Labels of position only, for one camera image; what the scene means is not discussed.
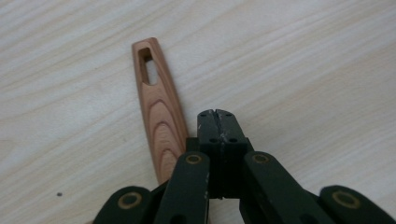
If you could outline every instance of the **wood grain pattern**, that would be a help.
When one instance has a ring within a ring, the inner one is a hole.
[[[189,136],[186,121],[157,39],[152,37],[134,43],[133,55],[148,144],[158,182],[162,184],[171,177],[177,158],[186,151]],[[154,61],[158,73],[153,84],[146,66],[149,60]]]
[[[131,55],[150,36],[191,136],[228,110],[304,188],[396,217],[394,0],[5,0],[1,223],[86,223],[117,189],[158,186]],[[211,202],[212,223],[242,223],[237,205]]]

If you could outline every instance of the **brass rivet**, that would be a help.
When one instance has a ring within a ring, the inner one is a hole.
[[[186,162],[188,162],[189,164],[195,165],[200,163],[202,160],[202,157],[198,156],[198,155],[190,155],[186,158]]]
[[[131,209],[142,202],[142,195],[137,192],[129,192],[119,198],[119,208]]]
[[[264,155],[258,154],[254,155],[252,159],[257,163],[267,163],[270,159]]]
[[[351,209],[358,209],[361,206],[361,201],[348,192],[338,190],[332,194],[332,198],[344,207]]]

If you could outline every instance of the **wooden handle scale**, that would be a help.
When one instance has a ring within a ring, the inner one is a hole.
[[[143,121],[158,182],[172,175],[177,158],[185,152],[187,125],[174,83],[156,38],[132,46],[134,72],[139,92]],[[157,82],[149,83],[146,62],[154,61]]]

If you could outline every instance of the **tool body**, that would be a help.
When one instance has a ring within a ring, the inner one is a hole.
[[[224,110],[198,115],[197,137],[177,160],[169,181],[154,191],[128,187],[114,193],[94,224],[204,224],[209,199],[240,199],[247,224],[396,223],[353,189],[303,189],[272,155],[254,151],[235,116]]]

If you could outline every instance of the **wood grain surface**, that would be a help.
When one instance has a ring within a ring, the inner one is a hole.
[[[162,184],[171,177],[177,158],[186,151],[189,134],[158,40],[152,37],[138,41],[133,44],[132,51],[148,145],[157,180]],[[155,63],[152,75],[148,71],[149,61]]]
[[[1,223],[86,223],[154,189],[131,45],[159,39],[191,136],[234,113],[306,189],[396,217],[396,2],[1,1]],[[212,223],[242,223],[237,201]]]

